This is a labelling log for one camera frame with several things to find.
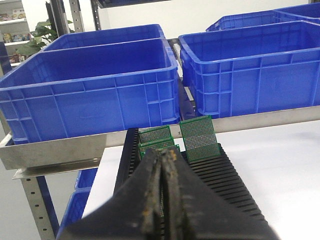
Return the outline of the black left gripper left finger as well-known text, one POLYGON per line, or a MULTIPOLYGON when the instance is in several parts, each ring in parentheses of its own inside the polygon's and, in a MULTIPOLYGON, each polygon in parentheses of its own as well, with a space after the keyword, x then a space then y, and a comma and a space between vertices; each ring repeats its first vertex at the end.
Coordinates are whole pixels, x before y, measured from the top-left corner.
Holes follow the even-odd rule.
POLYGON ((101 207, 67 226, 61 240, 160 240, 162 158, 149 149, 131 177, 101 207))

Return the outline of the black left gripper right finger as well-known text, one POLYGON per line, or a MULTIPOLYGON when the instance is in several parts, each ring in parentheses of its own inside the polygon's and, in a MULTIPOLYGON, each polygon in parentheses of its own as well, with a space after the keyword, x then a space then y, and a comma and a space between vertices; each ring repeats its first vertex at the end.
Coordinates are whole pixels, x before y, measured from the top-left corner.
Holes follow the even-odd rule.
POLYGON ((182 240, 277 240, 223 149, 211 159, 174 162, 182 240))

